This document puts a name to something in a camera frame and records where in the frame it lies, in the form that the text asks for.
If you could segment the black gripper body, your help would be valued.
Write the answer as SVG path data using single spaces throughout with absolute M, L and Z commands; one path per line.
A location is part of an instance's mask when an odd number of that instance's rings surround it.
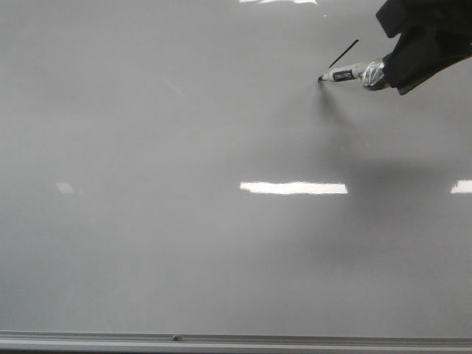
M 385 1 L 375 16 L 388 38 L 398 38 L 383 73 L 400 95 L 471 58 L 470 1 Z

